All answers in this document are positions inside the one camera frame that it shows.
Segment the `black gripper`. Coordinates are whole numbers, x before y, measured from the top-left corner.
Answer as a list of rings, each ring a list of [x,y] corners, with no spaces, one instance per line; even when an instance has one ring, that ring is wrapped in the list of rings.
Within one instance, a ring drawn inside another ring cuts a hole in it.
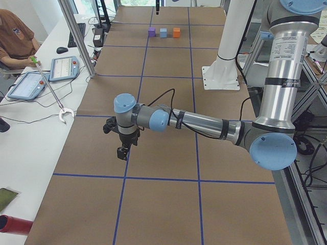
[[[132,145],[138,145],[138,138],[140,137],[140,129],[136,129],[135,132],[131,134],[119,133],[122,146],[117,148],[117,157],[127,161],[129,149]]]

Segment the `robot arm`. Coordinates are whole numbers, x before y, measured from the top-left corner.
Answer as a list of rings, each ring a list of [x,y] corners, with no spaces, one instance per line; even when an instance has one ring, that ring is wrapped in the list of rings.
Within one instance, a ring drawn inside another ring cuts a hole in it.
[[[172,106],[137,103],[134,96],[115,97],[113,130],[122,145],[117,156],[126,160],[137,145],[140,129],[162,132],[171,126],[187,128],[216,140],[228,140],[244,148],[260,167],[281,170],[297,156],[295,126],[291,121],[300,87],[300,74],[310,35],[319,26],[326,1],[265,1],[262,32],[272,36],[268,71],[259,115],[251,122],[192,113]]]

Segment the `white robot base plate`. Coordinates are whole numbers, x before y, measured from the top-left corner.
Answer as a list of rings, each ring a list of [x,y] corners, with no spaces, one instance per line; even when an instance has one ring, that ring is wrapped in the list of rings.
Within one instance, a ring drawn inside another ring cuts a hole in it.
[[[237,56],[255,0],[230,1],[216,60],[202,67],[205,90],[239,90]]]

